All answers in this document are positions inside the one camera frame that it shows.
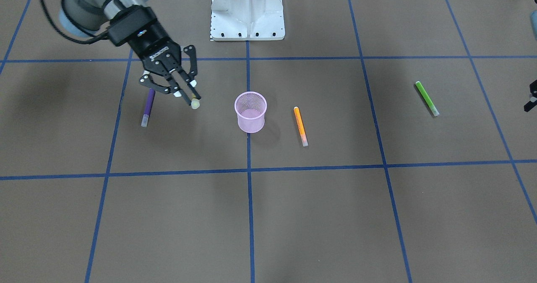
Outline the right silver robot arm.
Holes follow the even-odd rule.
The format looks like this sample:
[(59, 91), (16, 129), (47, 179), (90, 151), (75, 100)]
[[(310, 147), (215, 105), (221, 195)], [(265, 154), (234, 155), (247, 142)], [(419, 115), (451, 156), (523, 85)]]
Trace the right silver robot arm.
[(101, 40), (117, 47), (128, 44), (142, 62), (142, 86), (182, 98), (192, 109), (200, 106), (195, 46), (182, 47), (173, 41), (148, 0), (60, 0), (61, 28), (52, 20), (45, 0), (39, 2), (62, 38), (83, 45)]

